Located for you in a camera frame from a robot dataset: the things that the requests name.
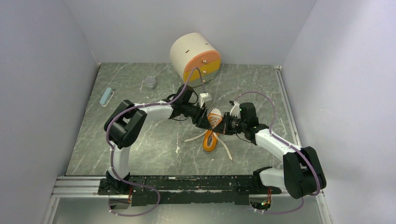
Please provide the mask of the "white shoelace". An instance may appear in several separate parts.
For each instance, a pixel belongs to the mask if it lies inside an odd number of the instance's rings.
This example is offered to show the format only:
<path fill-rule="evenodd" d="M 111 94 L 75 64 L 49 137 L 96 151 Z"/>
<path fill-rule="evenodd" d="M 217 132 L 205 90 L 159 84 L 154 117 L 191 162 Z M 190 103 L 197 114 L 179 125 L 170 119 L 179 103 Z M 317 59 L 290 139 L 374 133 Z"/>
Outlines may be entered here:
<path fill-rule="evenodd" d="M 210 112 L 208 115 L 208 120 L 211 127 L 215 127 L 216 125 L 218 125 L 222 121 L 222 119 L 223 115 L 221 113 L 217 114 Z M 200 137 L 204 137 L 202 148 L 206 153 L 213 152 L 216 149 L 217 144 L 220 143 L 224 147 L 228 158 L 233 161 L 233 157 L 226 143 L 220 139 L 219 133 L 214 133 L 212 130 L 206 130 L 198 136 L 184 140 L 184 142 L 194 141 L 199 139 Z"/>

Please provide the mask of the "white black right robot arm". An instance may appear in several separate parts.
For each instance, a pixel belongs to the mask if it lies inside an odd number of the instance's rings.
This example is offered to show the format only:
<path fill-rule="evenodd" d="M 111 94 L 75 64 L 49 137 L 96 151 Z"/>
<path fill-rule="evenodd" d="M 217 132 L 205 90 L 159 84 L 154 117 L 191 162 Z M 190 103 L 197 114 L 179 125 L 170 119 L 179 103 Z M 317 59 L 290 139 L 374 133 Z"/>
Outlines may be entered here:
<path fill-rule="evenodd" d="M 224 135 L 242 133 L 246 140 L 268 150 L 282 162 L 282 169 L 265 167 L 254 171 L 252 188 L 257 193 L 275 187 L 299 199 L 317 195 L 327 185 L 316 150 L 292 144 L 261 124 L 253 103 L 234 104 L 213 130 Z"/>

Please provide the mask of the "orange canvas sneaker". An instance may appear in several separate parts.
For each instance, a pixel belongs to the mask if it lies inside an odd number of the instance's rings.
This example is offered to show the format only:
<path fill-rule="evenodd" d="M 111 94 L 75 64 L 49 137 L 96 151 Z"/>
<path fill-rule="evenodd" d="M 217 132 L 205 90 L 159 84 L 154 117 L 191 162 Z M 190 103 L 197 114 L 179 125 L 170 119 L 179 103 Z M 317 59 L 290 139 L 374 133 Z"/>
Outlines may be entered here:
<path fill-rule="evenodd" d="M 223 118 L 223 114 L 220 111 L 220 120 Z M 206 153 L 211 153 L 215 150 L 217 145 L 217 138 L 219 134 L 214 133 L 212 130 L 207 130 L 204 134 L 204 140 L 202 144 L 202 148 Z"/>

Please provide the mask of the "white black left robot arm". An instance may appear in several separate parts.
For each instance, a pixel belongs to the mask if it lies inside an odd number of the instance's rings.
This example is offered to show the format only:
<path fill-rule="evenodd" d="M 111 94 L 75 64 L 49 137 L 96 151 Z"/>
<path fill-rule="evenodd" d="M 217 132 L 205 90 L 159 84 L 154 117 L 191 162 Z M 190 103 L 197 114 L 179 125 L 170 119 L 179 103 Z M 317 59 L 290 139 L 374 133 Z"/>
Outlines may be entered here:
<path fill-rule="evenodd" d="M 180 115 L 190 118 L 197 127 L 210 129 L 206 102 L 212 99 L 207 92 L 197 94 L 188 85 L 177 93 L 155 103 L 134 104 L 124 100 L 105 123 L 106 141 L 110 145 L 110 168 L 106 179 L 117 194 L 127 192 L 130 172 L 129 152 L 145 122 L 174 119 Z"/>

